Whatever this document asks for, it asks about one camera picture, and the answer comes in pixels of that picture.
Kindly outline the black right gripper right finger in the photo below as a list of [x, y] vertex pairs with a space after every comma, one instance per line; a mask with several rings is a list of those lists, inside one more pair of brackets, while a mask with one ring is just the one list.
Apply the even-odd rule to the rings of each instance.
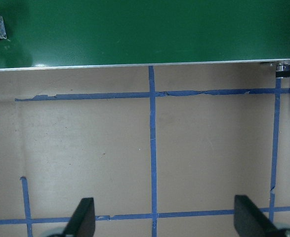
[[240, 237], [268, 237], [275, 225], [246, 195], [234, 197], [234, 228]]

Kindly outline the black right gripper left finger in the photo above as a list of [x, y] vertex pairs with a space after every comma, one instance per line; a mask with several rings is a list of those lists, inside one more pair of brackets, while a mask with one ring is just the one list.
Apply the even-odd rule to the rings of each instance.
[[82, 198], [70, 218], [62, 237], [93, 237], [95, 233], [94, 199]]

